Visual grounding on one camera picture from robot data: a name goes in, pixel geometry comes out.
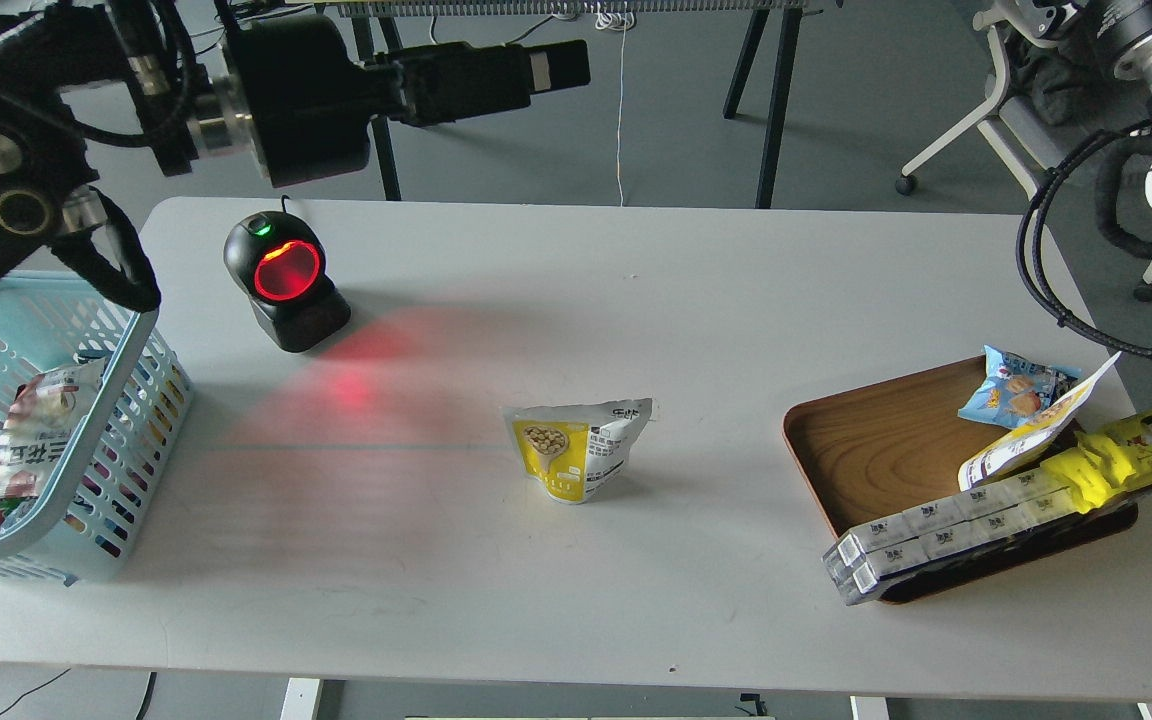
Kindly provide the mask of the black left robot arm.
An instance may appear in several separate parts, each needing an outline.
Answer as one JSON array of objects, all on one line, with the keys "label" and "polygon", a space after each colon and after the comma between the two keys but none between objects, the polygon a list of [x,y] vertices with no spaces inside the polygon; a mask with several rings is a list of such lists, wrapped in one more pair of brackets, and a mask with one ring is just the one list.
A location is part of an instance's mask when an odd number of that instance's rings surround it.
[{"label": "black left robot arm", "polygon": [[209,78],[173,1],[56,1],[0,33],[0,279],[37,250],[132,313],[160,306],[141,237],[93,187],[90,143],[150,149],[165,176],[252,151],[285,187],[366,167],[366,124],[524,109],[591,78],[585,41],[435,44],[356,61],[332,20],[228,18]]}]

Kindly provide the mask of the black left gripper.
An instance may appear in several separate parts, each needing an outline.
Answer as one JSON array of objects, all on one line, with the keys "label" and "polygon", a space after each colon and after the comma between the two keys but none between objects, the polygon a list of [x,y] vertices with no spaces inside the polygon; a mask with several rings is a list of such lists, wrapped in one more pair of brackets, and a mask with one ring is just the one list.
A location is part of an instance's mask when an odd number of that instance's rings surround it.
[{"label": "black left gripper", "polygon": [[397,190],[391,118],[406,113],[415,127],[484,118],[591,79],[584,40],[412,47],[404,109],[401,67],[378,56],[353,60],[324,15],[229,24],[221,55],[256,161],[275,188],[362,170],[378,149],[384,190]]}]

